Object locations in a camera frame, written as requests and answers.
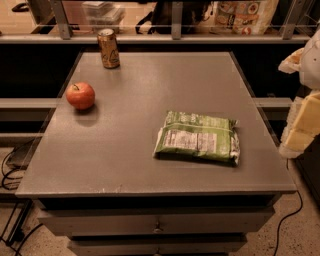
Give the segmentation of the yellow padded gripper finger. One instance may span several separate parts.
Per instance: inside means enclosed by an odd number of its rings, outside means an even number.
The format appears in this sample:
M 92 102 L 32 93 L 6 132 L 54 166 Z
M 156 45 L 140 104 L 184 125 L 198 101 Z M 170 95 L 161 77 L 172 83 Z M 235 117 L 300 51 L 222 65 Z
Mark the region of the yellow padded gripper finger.
M 286 57 L 278 66 L 278 70 L 287 74 L 299 72 L 301 70 L 301 60 L 304 49 L 299 48 Z
M 320 91 L 296 97 L 290 106 L 287 125 L 281 136 L 279 153 L 293 159 L 301 155 L 320 134 Z

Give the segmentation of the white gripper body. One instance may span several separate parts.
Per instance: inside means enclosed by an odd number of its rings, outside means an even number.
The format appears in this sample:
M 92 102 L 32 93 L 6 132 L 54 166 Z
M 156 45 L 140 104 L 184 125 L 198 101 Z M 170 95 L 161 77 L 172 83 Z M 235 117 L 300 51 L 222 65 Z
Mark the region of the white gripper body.
M 300 59 L 300 83 L 312 90 L 320 89 L 320 30 L 306 43 Z

